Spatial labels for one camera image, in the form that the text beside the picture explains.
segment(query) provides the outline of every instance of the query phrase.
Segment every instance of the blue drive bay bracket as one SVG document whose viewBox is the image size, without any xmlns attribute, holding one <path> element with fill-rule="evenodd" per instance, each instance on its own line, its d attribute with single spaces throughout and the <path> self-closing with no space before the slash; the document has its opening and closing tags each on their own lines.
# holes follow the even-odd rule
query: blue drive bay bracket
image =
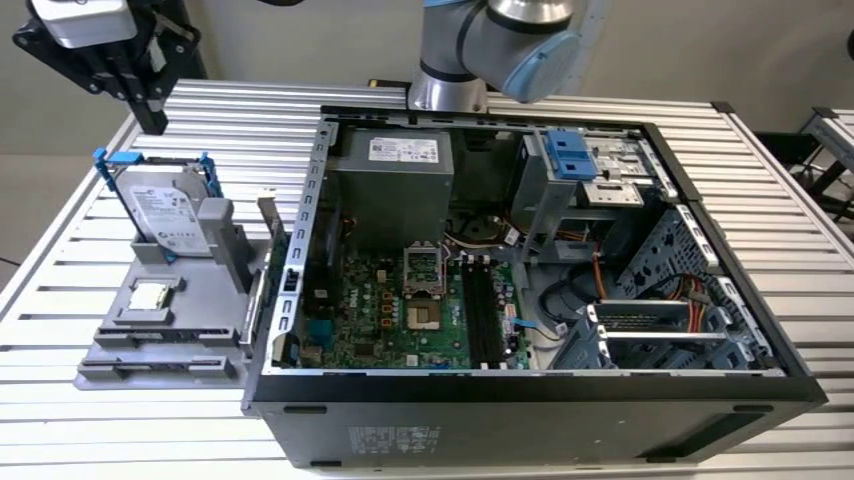
<svg viewBox="0 0 854 480">
<path fill-rule="evenodd" d="M 592 180 L 599 175 L 584 138 L 576 132 L 545 131 L 545 152 L 561 180 Z"/>
</svg>

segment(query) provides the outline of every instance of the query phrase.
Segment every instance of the metal workbench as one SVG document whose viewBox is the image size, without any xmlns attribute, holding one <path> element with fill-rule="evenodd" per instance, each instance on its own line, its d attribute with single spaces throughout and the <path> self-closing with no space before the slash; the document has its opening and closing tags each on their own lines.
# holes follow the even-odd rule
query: metal workbench
<svg viewBox="0 0 854 480">
<path fill-rule="evenodd" d="M 320 104 L 403 107 L 404 92 L 184 81 L 168 101 L 165 135 L 141 135 L 128 121 L 109 148 L 189 157 L 209 151 L 236 220 L 251 236 L 263 236 L 255 193 L 277 189 L 289 220 Z M 852 478 L 854 247 L 738 117 L 707 103 L 575 97 L 523 106 L 492 96 L 489 108 L 658 124 L 830 403 L 695 467 L 356 473 Z M 263 421 L 241 416 L 240 390 L 82 392 L 72 386 L 132 260 L 132 233 L 116 198 L 89 173 L 0 296 L 0 465 L 17 465 L 0 477 L 285 478 L 273 477 L 291 467 Z"/>
<path fill-rule="evenodd" d="M 854 172 L 854 110 L 832 110 L 824 107 L 816 107 L 814 110 L 815 114 L 802 133 L 812 135 L 836 159 L 808 189 L 815 198 L 824 193 L 846 170 Z"/>
</svg>

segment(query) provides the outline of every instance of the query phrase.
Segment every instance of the green circuit board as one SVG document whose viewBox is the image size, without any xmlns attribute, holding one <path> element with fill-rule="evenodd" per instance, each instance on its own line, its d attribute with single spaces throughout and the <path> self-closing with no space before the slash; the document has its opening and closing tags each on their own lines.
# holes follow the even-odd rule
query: green circuit board
<svg viewBox="0 0 854 480">
<path fill-rule="evenodd" d="M 407 299 L 401 293 L 403 256 L 351 254 L 344 261 L 340 306 L 336 318 L 331 319 L 332 340 L 320 358 L 315 356 L 307 362 L 303 359 L 304 363 L 313 362 L 316 365 L 309 366 L 320 368 L 471 368 L 459 269 L 459 261 L 447 262 L 440 300 Z M 515 289 L 509 267 L 497 264 L 491 271 L 496 321 L 503 322 L 501 302 L 513 303 L 517 311 Z M 411 315 L 407 306 L 424 302 L 437 304 L 437 322 L 421 324 L 407 317 Z M 528 368 L 523 336 L 520 343 L 519 351 L 507 358 L 508 368 Z"/>
</svg>

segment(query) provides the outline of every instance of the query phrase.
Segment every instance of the power supply label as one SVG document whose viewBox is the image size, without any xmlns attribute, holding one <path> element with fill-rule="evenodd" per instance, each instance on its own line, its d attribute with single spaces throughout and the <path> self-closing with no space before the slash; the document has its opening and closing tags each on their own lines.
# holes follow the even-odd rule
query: power supply label
<svg viewBox="0 0 854 480">
<path fill-rule="evenodd" d="M 368 160 L 439 163 L 439 142 L 419 138 L 372 138 Z"/>
</svg>

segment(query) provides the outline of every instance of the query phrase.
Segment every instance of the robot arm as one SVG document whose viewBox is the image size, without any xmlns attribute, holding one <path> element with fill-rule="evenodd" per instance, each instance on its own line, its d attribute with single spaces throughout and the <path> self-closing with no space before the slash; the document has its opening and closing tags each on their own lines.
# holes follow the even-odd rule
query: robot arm
<svg viewBox="0 0 854 480">
<path fill-rule="evenodd" d="M 292 6 L 303 0 L 260 0 Z M 80 88 L 128 103 L 142 131 L 162 134 L 162 103 L 192 62 L 199 31 L 166 0 L 26 0 L 14 44 Z M 421 73 L 412 109 L 485 110 L 485 85 L 535 102 L 563 82 L 576 37 L 572 0 L 424 0 Z"/>
<path fill-rule="evenodd" d="M 158 0 L 28 0 L 14 44 L 92 94 L 128 103 L 142 131 L 160 135 L 162 102 L 192 62 L 199 31 Z"/>
<path fill-rule="evenodd" d="M 577 37 L 572 0 L 424 0 L 417 110 L 481 112 L 485 84 L 521 103 L 565 80 Z"/>
</svg>

